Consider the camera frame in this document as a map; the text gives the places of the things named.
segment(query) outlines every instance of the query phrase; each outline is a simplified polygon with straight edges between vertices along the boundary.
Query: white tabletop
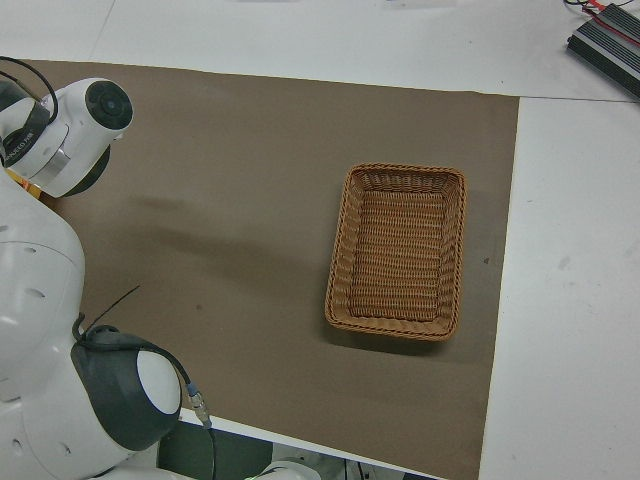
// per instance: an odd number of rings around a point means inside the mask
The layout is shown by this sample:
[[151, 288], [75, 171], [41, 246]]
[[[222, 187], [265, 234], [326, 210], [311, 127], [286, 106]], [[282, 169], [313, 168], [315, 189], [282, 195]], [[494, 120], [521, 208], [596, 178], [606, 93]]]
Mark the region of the white tabletop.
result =
[[561, 0], [0, 0], [0, 12], [2, 54], [20, 58], [527, 97], [480, 478], [640, 478], [640, 106], [567, 54], [587, 17]]

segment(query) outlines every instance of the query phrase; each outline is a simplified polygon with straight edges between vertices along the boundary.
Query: wicker basket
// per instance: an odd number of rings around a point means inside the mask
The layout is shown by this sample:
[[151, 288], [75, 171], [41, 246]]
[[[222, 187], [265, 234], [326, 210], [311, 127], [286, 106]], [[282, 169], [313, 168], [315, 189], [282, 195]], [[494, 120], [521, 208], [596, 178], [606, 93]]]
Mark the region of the wicker basket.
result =
[[345, 181], [325, 315], [361, 332], [446, 340], [461, 289], [465, 180], [451, 168], [364, 164]]

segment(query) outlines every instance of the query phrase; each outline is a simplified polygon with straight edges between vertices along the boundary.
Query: cable connector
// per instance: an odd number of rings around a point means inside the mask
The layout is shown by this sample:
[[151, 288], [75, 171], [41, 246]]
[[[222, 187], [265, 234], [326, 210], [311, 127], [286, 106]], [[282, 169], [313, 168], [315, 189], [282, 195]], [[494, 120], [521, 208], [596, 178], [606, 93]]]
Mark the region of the cable connector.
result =
[[207, 409], [207, 405], [204, 403], [204, 398], [202, 398], [202, 394], [198, 390], [195, 384], [190, 383], [187, 385], [187, 391], [189, 393], [189, 403], [191, 403], [191, 407], [193, 411], [196, 413], [196, 417], [202, 422], [202, 426], [206, 429], [212, 427], [211, 419], [209, 418], [209, 410]]

